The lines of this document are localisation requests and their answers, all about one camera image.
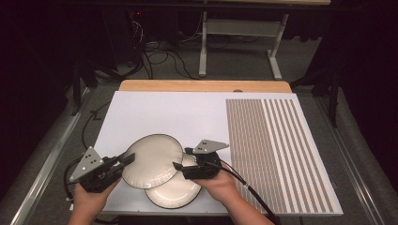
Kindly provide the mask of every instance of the person's arm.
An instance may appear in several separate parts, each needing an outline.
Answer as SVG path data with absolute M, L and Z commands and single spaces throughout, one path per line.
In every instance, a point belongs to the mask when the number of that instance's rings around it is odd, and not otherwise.
M 205 188 L 213 199 L 222 203 L 236 225 L 273 224 L 237 191 L 234 177 L 223 170 L 212 179 L 192 180 Z
M 105 207 L 106 200 L 120 179 L 101 193 L 87 193 L 80 184 L 76 184 L 73 196 L 73 212 L 68 225 L 89 225 Z

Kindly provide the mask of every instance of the metal frame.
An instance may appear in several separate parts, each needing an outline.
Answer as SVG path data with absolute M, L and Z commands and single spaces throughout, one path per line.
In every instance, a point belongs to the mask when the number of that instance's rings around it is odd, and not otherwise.
M 268 61 L 271 65 L 272 74 L 275 80 L 282 80 L 281 71 L 276 61 L 276 52 L 282 40 L 284 28 L 286 27 L 289 14 L 284 14 L 280 22 L 244 22 L 235 20 L 209 20 L 207 12 L 203 12 L 202 22 L 202 47 L 199 59 L 199 77 L 207 75 L 207 34 L 242 35 L 273 37 L 274 45 L 267 50 Z
M 89 89 L 85 88 L 83 92 L 83 96 L 86 96 L 83 101 L 83 107 L 73 116 L 68 127 L 66 128 L 64 134 L 62 135 L 59 142 L 54 146 L 50 155 L 47 157 L 47 160 L 44 162 L 43 167 L 41 168 L 38 176 L 33 183 L 32 187 L 29 189 L 26 197 L 23 200 L 18 212 L 15 214 L 14 219 L 11 221 L 11 225 L 18 224 L 27 224 L 29 218 L 32 216 L 34 209 L 38 204 L 38 200 L 40 200 L 41 195 L 46 189 L 50 179 L 55 171 L 56 166 L 58 165 L 59 160 L 61 159 L 64 153 L 64 145 L 66 144 L 70 134 L 75 128 L 77 122 L 80 119 L 82 114 L 82 110 L 90 99 L 91 95 L 89 95 Z
M 353 159 L 351 158 L 343 139 L 340 135 L 339 130 L 334 127 L 334 125 L 330 122 L 328 118 L 328 109 L 326 106 L 325 101 L 321 97 L 315 98 L 316 106 L 318 107 L 319 111 L 323 115 L 325 121 L 328 123 L 330 132 L 333 135 L 334 140 L 338 145 L 338 150 L 340 156 L 343 160 L 344 168 L 348 174 L 348 177 L 351 180 L 352 186 L 354 187 L 355 191 L 357 192 L 358 198 L 362 203 L 363 210 L 366 213 L 369 221 L 373 225 L 384 225 L 384 220 L 381 217 L 379 210 L 377 209 L 375 202 L 372 198 L 372 195 L 369 191 L 369 188 L 366 186 L 365 182 L 363 181 L 359 170 L 355 166 Z

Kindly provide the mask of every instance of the stacked plates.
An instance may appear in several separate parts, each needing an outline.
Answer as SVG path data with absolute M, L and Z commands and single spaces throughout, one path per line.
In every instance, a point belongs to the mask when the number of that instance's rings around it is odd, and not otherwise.
M 186 180 L 173 162 L 196 165 L 192 156 L 182 152 L 181 144 L 171 136 L 153 134 L 135 142 L 125 158 L 135 153 L 135 160 L 123 172 L 123 179 L 134 188 L 145 190 L 148 198 L 163 208 L 179 208 L 189 204 L 201 187 Z

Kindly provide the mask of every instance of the gray carpet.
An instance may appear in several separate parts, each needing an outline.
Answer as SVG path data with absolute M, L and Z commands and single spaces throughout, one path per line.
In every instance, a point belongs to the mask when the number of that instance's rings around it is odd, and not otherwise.
M 210 40 L 207 56 L 207 77 L 209 80 L 272 80 L 270 68 L 265 56 L 264 45 L 269 40 L 261 39 L 255 42 L 243 42 L 240 40 L 231 41 L 226 47 L 223 39 Z M 284 40 L 277 54 L 283 79 L 291 82 L 300 78 L 311 62 L 314 51 L 319 41 L 301 43 L 297 39 Z M 148 47 L 148 58 L 152 63 L 153 76 L 155 79 L 187 79 L 183 76 L 187 72 L 183 69 L 183 63 L 172 52 L 170 55 L 155 49 L 156 44 Z M 163 46 L 163 49 L 171 49 L 170 46 Z M 198 72 L 199 47 L 195 42 L 181 45 L 174 48 L 184 60 L 186 70 L 191 76 L 196 77 Z M 150 67 L 145 61 L 147 71 Z M 147 79 L 148 72 L 144 68 L 131 79 Z M 75 129 L 71 133 L 64 147 L 64 154 L 54 169 L 50 182 L 45 188 L 35 210 L 31 211 L 31 217 L 27 224 L 65 224 L 69 219 L 69 202 L 66 202 L 66 195 L 63 191 L 62 177 L 67 165 L 85 151 L 82 144 L 82 131 L 84 124 L 94 111 L 104 103 L 112 99 L 113 93 L 118 88 L 118 83 L 100 80 L 99 87 L 92 90 L 88 104 L 82 110 L 82 116 Z M 348 176 L 338 143 L 330 131 L 329 122 L 325 119 L 324 112 L 319 108 L 317 101 L 312 97 L 309 88 L 298 88 L 298 94 L 302 110 L 306 116 L 309 127 L 313 133 L 315 143 L 323 159 L 329 178 L 335 186 L 335 191 L 340 204 L 343 207 L 344 215 L 340 217 L 305 217 L 304 224 L 372 224 L 368 219 L 356 189 Z M 393 213 L 397 210 L 396 192 L 391 190 L 385 175 L 372 158 L 366 142 L 361 137 L 355 120 L 350 114 L 349 107 L 344 104 L 344 95 L 340 96 L 338 107 L 338 131 L 342 133 L 344 142 L 349 146 L 350 153 L 355 157 L 361 173 L 363 173 L 366 184 L 372 190 L 375 203 L 382 211 L 385 224 L 398 224 L 398 219 Z M 85 142 L 93 145 L 100 132 L 100 126 L 106 115 L 107 107 L 102 109 L 98 117 L 101 120 L 89 121 L 84 133 Z M 49 156 L 52 147 L 57 144 L 56 140 L 61 136 L 63 128 L 70 121 L 70 105 L 65 113 L 60 116 L 57 123 L 49 131 L 47 137 L 40 144 L 34 155 L 23 168 L 17 181 L 8 192 L 7 197 L 1 202 L 0 224 L 9 224 L 18 211 L 24 196 L 33 184 L 41 166 Z M 283 224 L 299 224 L 298 217 L 282 217 Z

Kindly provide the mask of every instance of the table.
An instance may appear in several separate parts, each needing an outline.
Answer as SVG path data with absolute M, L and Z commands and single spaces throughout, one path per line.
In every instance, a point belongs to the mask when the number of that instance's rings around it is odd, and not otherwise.
M 243 93 L 232 93 L 237 89 Z M 260 101 L 267 108 L 265 117 L 268 122 L 258 120 L 259 113 L 252 114 L 253 106 L 261 108 Z M 287 106 L 286 111 L 278 115 L 277 111 L 283 111 L 282 105 Z M 252 118 L 241 118 L 242 115 Z M 245 122 L 244 130 L 239 127 L 241 122 Z M 269 132 L 255 139 L 264 125 L 272 126 L 270 130 L 275 133 Z M 153 133 L 169 134 L 183 147 L 196 145 L 204 138 L 230 143 L 229 148 L 219 151 L 220 158 L 232 163 L 278 216 L 343 213 L 297 97 L 286 82 L 124 81 L 114 95 L 95 149 L 102 157 L 120 155 L 133 140 Z M 299 144 L 293 139 L 306 146 L 296 149 L 293 145 Z M 250 149 L 245 149 L 242 144 L 250 144 Z M 265 213 L 247 190 L 240 185 L 237 187 L 244 198 Z M 190 204 L 170 210 L 154 205 L 143 190 L 125 182 L 116 187 L 103 212 L 157 216 L 227 215 L 222 205 L 205 190 Z
M 265 4 L 286 4 L 286 5 L 329 5 L 330 0 L 216 0 L 217 2 L 240 2 L 240 3 L 265 3 Z M 275 80 L 281 80 L 282 75 L 276 61 L 276 52 L 281 43 L 284 28 L 286 27 L 288 14 L 284 13 L 280 21 L 241 21 L 241 20 L 220 20 L 208 19 L 207 12 L 203 12 L 202 23 L 202 48 L 199 61 L 199 76 L 207 75 L 207 34 L 218 35 L 240 35 L 272 37 L 274 44 L 272 49 L 267 50 L 268 61 L 271 65 L 272 74 Z

